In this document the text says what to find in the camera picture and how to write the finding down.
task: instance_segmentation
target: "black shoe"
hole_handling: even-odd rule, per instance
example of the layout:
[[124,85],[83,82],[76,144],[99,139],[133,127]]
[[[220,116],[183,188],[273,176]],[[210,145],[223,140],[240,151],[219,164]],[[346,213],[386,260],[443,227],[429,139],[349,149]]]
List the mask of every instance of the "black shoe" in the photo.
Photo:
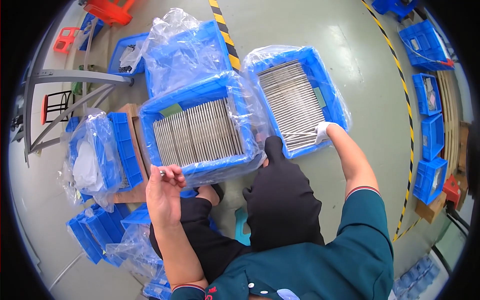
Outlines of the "black shoe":
[[212,188],[215,190],[216,194],[218,195],[218,197],[220,198],[220,201],[218,202],[220,204],[220,202],[222,202],[223,200],[223,196],[225,195],[223,193],[223,190],[222,188],[220,187],[220,185],[218,183],[215,183],[215,184],[212,184],[211,185]]

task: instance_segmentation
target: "worker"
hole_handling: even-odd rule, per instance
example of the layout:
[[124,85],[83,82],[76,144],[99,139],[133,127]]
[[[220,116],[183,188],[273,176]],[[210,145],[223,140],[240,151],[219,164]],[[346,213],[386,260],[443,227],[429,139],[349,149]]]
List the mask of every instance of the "worker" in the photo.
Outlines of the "worker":
[[151,167],[150,241],[163,259],[171,300],[388,298],[393,249],[372,168],[337,124],[322,122],[317,134],[332,141],[346,179],[340,225],[326,245],[322,203],[300,167],[285,158],[277,136],[266,139],[264,167],[243,191],[251,246],[209,228],[210,210],[223,197],[218,186],[180,198],[186,186],[181,168]]

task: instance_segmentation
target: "dark green shirt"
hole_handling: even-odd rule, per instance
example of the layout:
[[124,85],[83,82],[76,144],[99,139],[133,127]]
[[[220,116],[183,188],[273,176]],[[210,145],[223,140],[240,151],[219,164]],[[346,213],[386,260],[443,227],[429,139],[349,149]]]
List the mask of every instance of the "dark green shirt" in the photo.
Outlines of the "dark green shirt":
[[385,206],[371,188],[347,197],[337,237],[325,246],[295,244],[242,255],[205,291],[178,286],[171,300],[387,299],[393,285],[393,249]]

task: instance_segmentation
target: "metal stand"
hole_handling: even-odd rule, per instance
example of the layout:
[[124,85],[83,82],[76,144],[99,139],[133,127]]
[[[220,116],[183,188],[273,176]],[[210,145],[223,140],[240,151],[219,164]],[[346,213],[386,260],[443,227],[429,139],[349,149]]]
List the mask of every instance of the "metal stand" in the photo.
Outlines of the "metal stand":
[[[105,98],[113,91],[118,84],[133,84],[133,79],[129,77],[123,77],[118,75],[98,73],[91,71],[81,70],[44,70],[43,65],[45,63],[45,57],[50,49],[50,44],[55,35],[57,29],[62,21],[68,7],[61,12],[50,28],[43,36],[40,44],[38,45],[36,52],[33,56],[32,62],[27,73],[27,79],[25,82],[24,92],[24,142],[25,142],[25,161],[28,163],[28,155],[34,153],[45,147],[57,144],[60,142],[60,138],[52,139],[46,142],[40,142],[45,135],[57,125],[65,116],[73,112],[74,109],[87,103],[88,100],[98,97],[93,107],[98,107]],[[38,136],[38,138],[31,143],[31,117],[32,117],[32,102],[33,91],[36,84],[50,83],[50,82],[90,82],[90,83],[104,83],[95,91],[91,92],[87,96],[83,97],[80,101],[63,111],[52,123],[50,123],[45,130]]]

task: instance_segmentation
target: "leg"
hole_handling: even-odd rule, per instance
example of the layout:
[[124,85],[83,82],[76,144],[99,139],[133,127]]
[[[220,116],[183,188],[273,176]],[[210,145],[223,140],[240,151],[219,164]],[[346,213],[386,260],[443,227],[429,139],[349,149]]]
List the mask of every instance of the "leg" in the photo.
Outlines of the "leg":
[[282,145],[278,137],[267,138],[269,162],[259,170],[252,189],[243,193],[253,251],[304,242],[325,245],[318,221],[322,203],[299,166],[285,159]]
[[[202,265],[205,278],[208,283],[212,283],[235,258],[250,252],[250,247],[210,229],[208,215],[212,210],[212,204],[217,205],[219,198],[211,186],[200,187],[198,191],[196,197],[181,199],[180,221]],[[150,242],[155,252],[162,258],[151,225]]]

